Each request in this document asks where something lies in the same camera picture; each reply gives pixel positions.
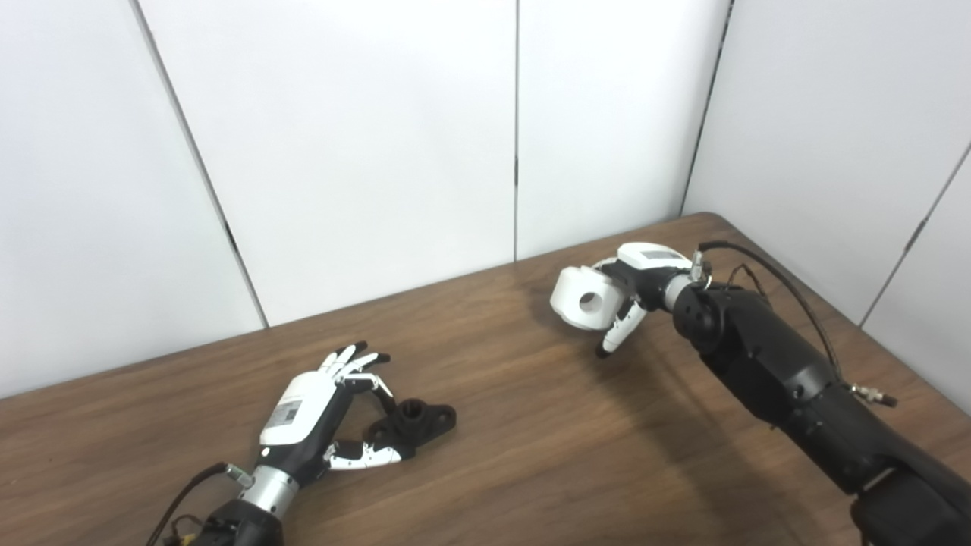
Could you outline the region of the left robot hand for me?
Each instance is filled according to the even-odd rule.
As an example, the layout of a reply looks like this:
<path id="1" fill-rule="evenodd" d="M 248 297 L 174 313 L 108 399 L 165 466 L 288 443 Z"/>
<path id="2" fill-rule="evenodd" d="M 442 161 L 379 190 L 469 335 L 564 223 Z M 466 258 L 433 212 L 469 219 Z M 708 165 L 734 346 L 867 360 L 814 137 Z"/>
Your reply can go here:
<path id="1" fill-rule="evenodd" d="M 416 448 L 378 441 L 337 441 L 355 395 L 371 393 L 386 414 L 398 407 L 372 366 L 388 362 L 360 341 L 330 353 L 317 369 L 299 374 L 281 395 L 259 435 L 254 473 L 274 472 L 305 488 L 328 471 L 387 466 L 412 459 Z"/>

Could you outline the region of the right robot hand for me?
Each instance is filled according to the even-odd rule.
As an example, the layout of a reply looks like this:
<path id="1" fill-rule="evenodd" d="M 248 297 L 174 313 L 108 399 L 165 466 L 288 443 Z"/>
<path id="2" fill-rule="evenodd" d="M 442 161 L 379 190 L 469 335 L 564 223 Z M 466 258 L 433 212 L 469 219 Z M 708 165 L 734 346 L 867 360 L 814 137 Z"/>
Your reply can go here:
<path id="1" fill-rule="evenodd" d="M 659 244 L 622 244 L 614 258 L 600 260 L 593 269 L 621 290 L 621 304 L 596 355 L 613 355 L 644 318 L 654 311 L 670 312 L 685 287 L 700 280 L 693 260 Z"/>

